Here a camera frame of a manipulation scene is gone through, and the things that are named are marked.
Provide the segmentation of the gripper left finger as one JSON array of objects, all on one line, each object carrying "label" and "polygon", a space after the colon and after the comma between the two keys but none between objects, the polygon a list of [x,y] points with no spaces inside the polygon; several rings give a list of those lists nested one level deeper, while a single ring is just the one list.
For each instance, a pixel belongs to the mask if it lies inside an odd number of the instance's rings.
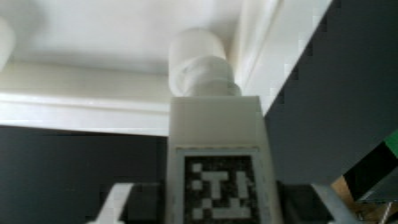
[{"label": "gripper left finger", "polygon": [[160,224],[163,186],[153,183],[115,183],[96,217],[87,224]]}]

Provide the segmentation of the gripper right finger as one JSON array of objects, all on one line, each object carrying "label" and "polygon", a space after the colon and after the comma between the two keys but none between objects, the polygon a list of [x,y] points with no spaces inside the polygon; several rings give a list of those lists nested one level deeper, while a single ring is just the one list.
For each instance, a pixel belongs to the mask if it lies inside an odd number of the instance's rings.
[{"label": "gripper right finger", "polygon": [[327,185],[277,182],[284,224],[362,224]]}]

